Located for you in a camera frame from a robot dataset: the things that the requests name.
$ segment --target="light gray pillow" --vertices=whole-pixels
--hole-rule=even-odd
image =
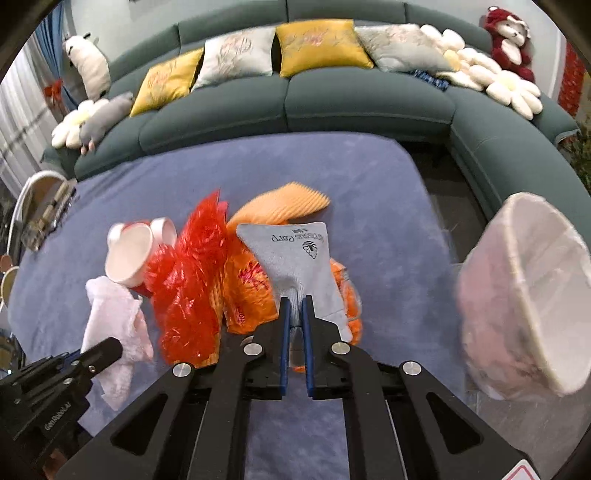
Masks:
[[[363,47],[384,72],[452,72],[452,66],[417,24],[355,27]]]
[[[193,90],[239,77],[271,76],[275,27],[257,27],[210,38]]]

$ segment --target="white stuffed animal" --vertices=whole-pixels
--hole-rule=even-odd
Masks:
[[[528,120],[543,110],[540,89],[517,74],[503,70],[492,58],[474,48],[466,48],[463,38],[453,30],[441,33],[432,25],[424,25],[421,31],[427,35],[443,56],[454,67],[455,72],[440,72],[437,77],[451,84],[470,88],[486,94],[493,100],[513,107]]]
[[[72,65],[80,73],[86,95],[90,100],[97,101],[109,91],[111,88],[109,64],[95,44],[75,35],[64,42],[64,50]]]
[[[97,102],[85,100],[78,106],[78,110],[68,113],[63,121],[51,132],[51,146],[53,148],[79,149],[82,146],[80,141],[80,126],[86,122],[96,111],[106,105],[109,101],[102,98]]]

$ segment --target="table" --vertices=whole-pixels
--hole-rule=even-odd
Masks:
[[[170,217],[177,230],[221,188],[229,215],[289,181],[328,194],[310,221],[329,232],[330,253],[348,267],[363,302],[365,348],[377,361],[417,360],[463,395],[460,317],[446,241],[408,153],[395,141],[353,133],[282,134],[216,142],[133,163],[79,184],[79,198],[40,252],[27,252],[11,294],[9,322],[30,360],[80,348],[90,305],[85,283],[104,275],[115,222]],[[157,349],[150,305],[143,307]],[[138,364],[129,401],[166,370]],[[349,478],[339,400],[312,402],[291,373],[282,402],[253,402],[246,478]],[[92,434],[115,413],[96,385],[81,424]]]

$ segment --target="blue curtain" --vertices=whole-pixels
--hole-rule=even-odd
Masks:
[[[43,56],[56,80],[61,78],[62,72],[63,10],[64,4],[61,2],[35,29],[35,36]],[[61,89],[61,99],[70,111],[78,107],[77,102],[65,87]]]

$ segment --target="stuffed animal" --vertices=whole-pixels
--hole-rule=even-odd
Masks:
[[[432,25],[424,25],[421,30],[456,67],[455,72],[439,72],[438,78],[478,92],[486,89],[486,94],[493,100],[511,105],[513,110],[528,120],[542,111],[542,102],[538,98],[541,92],[535,84],[523,80],[514,72],[503,70],[495,60],[474,48],[466,48],[463,38],[452,30],[442,34]]]
[[[78,149],[82,146],[80,141],[80,126],[86,122],[96,111],[106,105],[109,101],[104,98],[97,102],[85,100],[77,110],[68,113],[62,122],[51,132],[51,146],[53,148],[73,148]]]
[[[103,140],[106,133],[115,125],[129,116],[134,105],[134,94],[131,92],[122,93],[116,96],[105,106],[96,110],[80,129],[81,153],[94,151]]]
[[[508,10],[499,7],[490,7],[488,10],[484,28],[492,36],[492,58],[504,70],[535,82],[534,72],[528,68],[531,57],[526,49],[531,33],[527,23]]]
[[[86,95],[97,101],[111,88],[111,75],[107,59],[90,40],[75,35],[64,42],[70,62],[82,77]]]

